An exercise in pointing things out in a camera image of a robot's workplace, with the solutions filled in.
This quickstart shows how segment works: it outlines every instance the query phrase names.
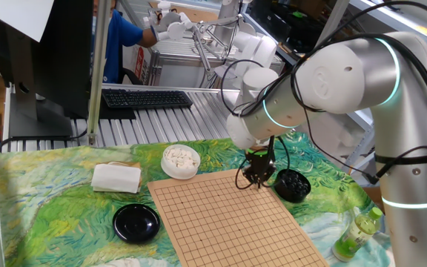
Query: black bowl lid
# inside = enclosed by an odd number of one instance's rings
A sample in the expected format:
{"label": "black bowl lid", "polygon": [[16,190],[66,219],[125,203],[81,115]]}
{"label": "black bowl lid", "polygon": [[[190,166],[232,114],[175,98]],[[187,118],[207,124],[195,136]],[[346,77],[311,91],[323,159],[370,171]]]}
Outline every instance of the black bowl lid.
{"label": "black bowl lid", "polygon": [[142,204],[123,206],[113,216],[113,230],[128,243],[144,243],[153,239],[160,225],[157,213]]}

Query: green tea bottle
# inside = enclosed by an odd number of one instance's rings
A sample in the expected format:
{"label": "green tea bottle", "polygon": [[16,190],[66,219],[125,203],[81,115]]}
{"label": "green tea bottle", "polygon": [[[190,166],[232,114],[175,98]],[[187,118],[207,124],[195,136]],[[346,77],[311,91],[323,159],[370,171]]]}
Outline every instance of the green tea bottle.
{"label": "green tea bottle", "polygon": [[358,214],[332,247],[335,257],[343,262],[352,260],[355,253],[380,229],[379,219],[382,215],[379,208]]}

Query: white cloth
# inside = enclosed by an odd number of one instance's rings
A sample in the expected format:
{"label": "white cloth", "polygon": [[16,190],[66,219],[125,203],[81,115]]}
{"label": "white cloth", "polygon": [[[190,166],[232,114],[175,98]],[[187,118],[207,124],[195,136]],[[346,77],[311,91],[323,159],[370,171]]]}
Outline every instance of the white cloth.
{"label": "white cloth", "polygon": [[92,186],[94,191],[137,193],[141,169],[98,164],[93,172]]}

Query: computer keyboard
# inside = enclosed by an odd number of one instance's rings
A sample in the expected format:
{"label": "computer keyboard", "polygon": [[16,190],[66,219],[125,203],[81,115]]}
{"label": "computer keyboard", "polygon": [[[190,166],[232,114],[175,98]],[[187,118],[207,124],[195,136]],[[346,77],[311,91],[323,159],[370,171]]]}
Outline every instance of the computer keyboard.
{"label": "computer keyboard", "polygon": [[192,101],[181,91],[126,91],[103,89],[109,108],[188,108]]}

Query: green fabric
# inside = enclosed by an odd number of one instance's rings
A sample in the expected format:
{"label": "green fabric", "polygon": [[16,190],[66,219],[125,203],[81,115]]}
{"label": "green fabric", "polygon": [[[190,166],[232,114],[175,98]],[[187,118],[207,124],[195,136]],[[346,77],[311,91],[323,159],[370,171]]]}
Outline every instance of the green fabric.
{"label": "green fabric", "polygon": [[[350,220],[346,214],[353,214],[354,208],[368,210],[373,203],[353,179],[311,145],[305,134],[290,133],[284,140],[291,155],[291,168],[304,174],[312,187],[303,203],[284,202],[285,207],[306,233],[307,229],[317,226],[329,227],[317,223],[325,215],[342,218],[333,219],[333,224],[339,226],[338,233],[326,236],[326,240],[315,239],[310,234],[317,248],[328,257],[331,240],[340,236],[341,229],[345,229]],[[243,151],[229,139],[179,143],[199,153],[200,174],[238,168],[244,159]],[[144,245],[124,243],[112,229],[113,215],[123,205],[142,203],[156,210],[146,183],[169,178],[160,165],[162,152],[169,145],[77,147],[1,154],[0,215],[6,265],[92,266],[124,258],[139,258],[142,266],[155,265],[155,260],[179,265],[163,226],[154,240]],[[275,143],[275,153],[277,168],[282,170],[287,160],[279,142]],[[108,161],[140,162],[141,192],[93,192],[90,186],[93,168],[97,163]],[[389,240],[381,246],[382,251],[377,250],[380,255],[374,257],[381,258],[387,265],[388,258],[383,255]],[[377,266],[375,258],[369,261]]]}

